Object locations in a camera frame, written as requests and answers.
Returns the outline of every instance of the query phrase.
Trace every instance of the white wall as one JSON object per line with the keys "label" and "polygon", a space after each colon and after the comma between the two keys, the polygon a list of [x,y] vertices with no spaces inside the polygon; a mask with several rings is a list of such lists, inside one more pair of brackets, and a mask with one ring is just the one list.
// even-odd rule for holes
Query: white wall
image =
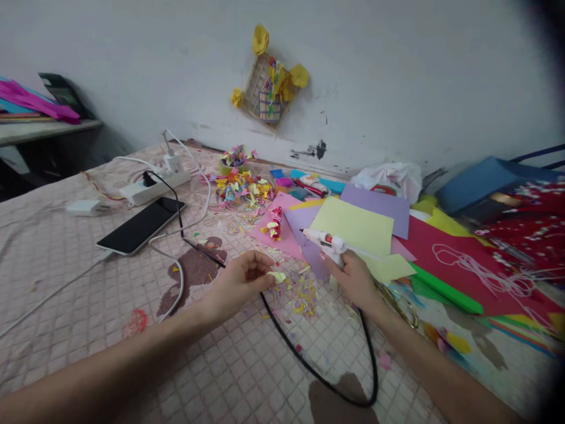
{"label": "white wall", "polygon": [[[91,161],[157,143],[169,127],[337,174],[393,160],[457,171],[562,139],[551,55],[520,4],[2,0],[0,75],[41,88],[36,72],[56,72],[79,86],[107,125]],[[247,80],[257,23],[270,52],[311,75],[276,139],[229,101]],[[290,158],[320,139],[323,159]]]}

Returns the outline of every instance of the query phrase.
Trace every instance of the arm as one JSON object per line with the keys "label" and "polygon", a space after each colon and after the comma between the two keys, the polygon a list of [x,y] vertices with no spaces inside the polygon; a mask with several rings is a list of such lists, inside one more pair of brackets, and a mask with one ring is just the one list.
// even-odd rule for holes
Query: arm
{"label": "arm", "polygon": [[451,423],[517,423],[518,415],[461,367],[446,358],[385,304],[367,265],[348,250],[339,269],[324,261],[347,296],[381,329]]}
{"label": "arm", "polygon": [[265,273],[272,265],[266,255],[246,252],[187,310],[0,400],[2,421],[90,421],[110,401],[137,389],[160,359],[181,353],[268,289],[274,278]]}

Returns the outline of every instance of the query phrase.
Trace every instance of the purple paper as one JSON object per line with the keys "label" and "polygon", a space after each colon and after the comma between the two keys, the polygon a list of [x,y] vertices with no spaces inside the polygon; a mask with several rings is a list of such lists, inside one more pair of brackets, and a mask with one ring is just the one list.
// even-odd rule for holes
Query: purple paper
{"label": "purple paper", "polygon": [[324,278],[330,273],[324,261],[320,257],[320,248],[300,232],[301,228],[310,228],[314,218],[320,211],[321,206],[312,206],[295,210],[283,209],[288,225],[293,231],[294,238],[302,249],[302,253],[308,261],[308,265],[314,272],[316,278]]}
{"label": "purple paper", "polygon": [[408,200],[349,184],[341,193],[340,200],[394,219],[393,234],[408,240],[410,222],[410,202]]}

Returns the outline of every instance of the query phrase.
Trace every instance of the yellow paper flower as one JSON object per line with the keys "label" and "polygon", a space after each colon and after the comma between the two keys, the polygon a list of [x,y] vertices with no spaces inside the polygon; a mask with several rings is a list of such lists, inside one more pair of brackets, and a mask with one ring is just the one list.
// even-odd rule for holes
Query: yellow paper flower
{"label": "yellow paper flower", "polygon": [[255,27],[255,34],[253,35],[253,53],[259,56],[267,50],[269,46],[269,33],[261,24]]}
{"label": "yellow paper flower", "polygon": [[292,68],[290,70],[290,75],[293,78],[293,84],[297,87],[304,88],[308,85],[310,75],[301,64],[298,64],[294,68]]}
{"label": "yellow paper flower", "polygon": [[277,83],[272,89],[275,94],[278,94],[279,90],[281,89],[281,85],[283,84],[283,80],[286,77],[287,77],[287,72],[284,70],[284,68],[279,68]]}
{"label": "yellow paper flower", "polygon": [[237,87],[234,88],[234,92],[231,94],[230,100],[235,108],[239,109],[241,107],[241,103],[243,102],[243,96],[241,95],[241,90],[239,88]]}
{"label": "yellow paper flower", "polygon": [[286,102],[290,102],[294,100],[294,97],[296,97],[293,91],[293,83],[291,79],[292,78],[290,74],[287,74],[286,77],[283,79],[280,87],[281,98]]}

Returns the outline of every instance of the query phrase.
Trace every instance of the phone charger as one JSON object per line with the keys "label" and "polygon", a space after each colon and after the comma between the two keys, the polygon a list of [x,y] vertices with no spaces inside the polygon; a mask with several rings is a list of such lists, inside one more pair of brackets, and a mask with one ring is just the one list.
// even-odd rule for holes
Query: phone charger
{"label": "phone charger", "polygon": [[98,216],[104,211],[99,200],[77,200],[65,208],[74,216]]}

